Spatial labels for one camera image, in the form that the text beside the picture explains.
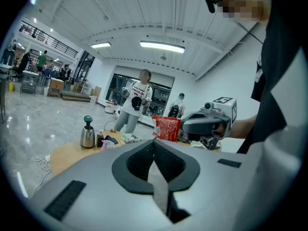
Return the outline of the wooden floor platform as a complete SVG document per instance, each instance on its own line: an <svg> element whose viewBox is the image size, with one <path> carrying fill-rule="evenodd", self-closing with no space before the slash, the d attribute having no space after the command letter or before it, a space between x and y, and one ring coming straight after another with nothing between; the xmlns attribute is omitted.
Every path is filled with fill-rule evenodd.
<svg viewBox="0 0 308 231"><path fill-rule="evenodd" d="M89 103L91 100L91 97L89 97L86 94L64 92L64 91L61 93L61 98L64 101L85 102L85 103Z"/></svg>

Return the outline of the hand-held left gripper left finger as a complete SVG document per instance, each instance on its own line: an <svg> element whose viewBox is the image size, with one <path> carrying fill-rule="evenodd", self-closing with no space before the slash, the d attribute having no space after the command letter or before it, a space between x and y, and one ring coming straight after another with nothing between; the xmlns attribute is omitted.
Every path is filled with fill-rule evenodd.
<svg viewBox="0 0 308 231"><path fill-rule="evenodd" d="M87 156L45 183L29 200L32 214L52 231L156 231L172 225L152 194L128 192L114 178L113 162L122 154L150 145L152 140L127 144ZM85 183L64 213L57 197L72 181Z"/></svg>

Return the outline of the dark glass window wall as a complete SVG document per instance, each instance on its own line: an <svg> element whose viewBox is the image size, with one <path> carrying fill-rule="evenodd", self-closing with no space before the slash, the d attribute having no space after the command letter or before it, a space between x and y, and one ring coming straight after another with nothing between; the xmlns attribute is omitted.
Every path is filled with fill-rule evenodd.
<svg viewBox="0 0 308 231"><path fill-rule="evenodd" d="M123 106L126 97L121 96L122 88L128 88L131 83L137 80L139 79L114 74L106 95L106 100L117 105ZM149 85L153 90L152 102L147 107L144 107L142 114L150 117L155 115L162 116L164 114L169 99L171 88L152 82L150 82Z"/></svg>

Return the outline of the wooden cabinet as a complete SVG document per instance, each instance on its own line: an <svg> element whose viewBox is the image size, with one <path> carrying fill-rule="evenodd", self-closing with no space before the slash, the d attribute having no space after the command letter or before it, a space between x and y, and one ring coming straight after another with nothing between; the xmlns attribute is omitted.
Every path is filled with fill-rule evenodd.
<svg viewBox="0 0 308 231"><path fill-rule="evenodd" d="M61 97L61 91L64 88L64 82L60 79L51 78L49 82L48 96Z"/></svg>

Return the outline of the person's right forearm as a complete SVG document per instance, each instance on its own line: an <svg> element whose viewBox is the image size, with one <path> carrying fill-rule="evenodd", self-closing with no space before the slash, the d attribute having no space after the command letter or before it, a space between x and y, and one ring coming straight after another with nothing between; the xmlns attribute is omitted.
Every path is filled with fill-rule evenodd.
<svg viewBox="0 0 308 231"><path fill-rule="evenodd" d="M246 139L254 126L256 117L257 116L255 115L248 119L236 120L230 130L228 137L234 139Z"/></svg>

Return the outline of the stainless steel kettle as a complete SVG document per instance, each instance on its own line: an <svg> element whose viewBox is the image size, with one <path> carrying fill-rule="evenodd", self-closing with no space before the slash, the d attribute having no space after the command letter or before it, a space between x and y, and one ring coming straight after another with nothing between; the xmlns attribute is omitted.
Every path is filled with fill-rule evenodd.
<svg viewBox="0 0 308 231"><path fill-rule="evenodd" d="M84 116L84 122L86 124L81 131L80 145L85 149L90 149L95 146L95 131L91 126L92 117L89 115Z"/></svg>

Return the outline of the person's right hand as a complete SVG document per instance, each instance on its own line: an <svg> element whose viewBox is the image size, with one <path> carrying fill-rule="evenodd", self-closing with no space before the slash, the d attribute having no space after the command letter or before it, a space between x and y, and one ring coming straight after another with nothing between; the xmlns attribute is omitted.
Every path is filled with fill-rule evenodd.
<svg viewBox="0 0 308 231"><path fill-rule="evenodd" d="M214 134L217 138L223 139L225 137L226 132L226 124L214 124L212 128L212 134Z"/></svg>

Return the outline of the brown cardboard box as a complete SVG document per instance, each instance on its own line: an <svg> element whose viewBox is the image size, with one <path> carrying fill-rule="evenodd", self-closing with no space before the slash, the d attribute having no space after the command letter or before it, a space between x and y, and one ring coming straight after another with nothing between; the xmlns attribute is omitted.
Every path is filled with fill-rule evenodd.
<svg viewBox="0 0 308 231"><path fill-rule="evenodd" d="M97 103L98 98L100 96L101 87L96 86L95 88L91 89L90 91L90 102Z"/></svg>

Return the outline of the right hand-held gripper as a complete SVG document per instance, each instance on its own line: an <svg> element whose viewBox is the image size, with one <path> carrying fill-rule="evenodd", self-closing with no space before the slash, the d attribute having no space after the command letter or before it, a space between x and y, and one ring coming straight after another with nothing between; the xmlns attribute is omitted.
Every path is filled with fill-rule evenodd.
<svg viewBox="0 0 308 231"><path fill-rule="evenodd" d="M226 124L225 137L227 137L236 118L236 99L220 97L206 102L198 112L191 113L182 119L180 129L187 133L187 140L200 141L207 149L214 150L218 141L222 139L212 134L213 125Z"/></svg>

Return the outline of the person's black shirt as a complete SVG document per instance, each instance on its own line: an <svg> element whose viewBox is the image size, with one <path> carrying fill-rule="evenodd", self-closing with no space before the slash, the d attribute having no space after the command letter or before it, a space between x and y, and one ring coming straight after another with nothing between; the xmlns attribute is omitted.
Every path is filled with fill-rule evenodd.
<svg viewBox="0 0 308 231"><path fill-rule="evenodd" d="M255 123L243 144L237 151L246 154L251 144L264 141L270 134L286 126L285 118L271 91L284 75L295 54L299 43L294 39L291 28L283 19L279 7L272 2L269 22L266 27L260 62L251 98L260 102Z"/></svg>

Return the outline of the red snack bag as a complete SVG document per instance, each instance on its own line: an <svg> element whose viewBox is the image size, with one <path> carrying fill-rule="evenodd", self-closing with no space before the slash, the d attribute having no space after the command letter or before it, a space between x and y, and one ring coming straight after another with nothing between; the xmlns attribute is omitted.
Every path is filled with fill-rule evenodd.
<svg viewBox="0 0 308 231"><path fill-rule="evenodd" d="M181 119L164 116L153 116L153 135L161 140L176 142L180 130Z"/></svg>

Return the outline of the black balcony railing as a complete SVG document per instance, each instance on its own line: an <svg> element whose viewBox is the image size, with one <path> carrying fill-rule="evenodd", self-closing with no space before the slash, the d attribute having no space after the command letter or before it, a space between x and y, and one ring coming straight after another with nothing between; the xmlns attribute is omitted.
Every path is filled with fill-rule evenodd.
<svg viewBox="0 0 308 231"><path fill-rule="evenodd" d="M43 44L49 45L52 48L59 50L61 53L66 54L70 57L75 58L77 55L77 51L63 42L57 40L53 36L45 33L42 30L39 30L37 27L32 26L31 24L22 21L20 24L19 32L29 35L30 37L37 39Z"/></svg>

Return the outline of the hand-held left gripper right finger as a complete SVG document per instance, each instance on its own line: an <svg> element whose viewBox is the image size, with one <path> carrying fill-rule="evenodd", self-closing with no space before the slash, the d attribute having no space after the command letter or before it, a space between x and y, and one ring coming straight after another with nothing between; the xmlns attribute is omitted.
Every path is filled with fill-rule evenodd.
<svg viewBox="0 0 308 231"><path fill-rule="evenodd" d="M233 230L261 147L259 142L247 154L233 154L154 140L154 160L168 185L169 221L155 231Z"/></svg>

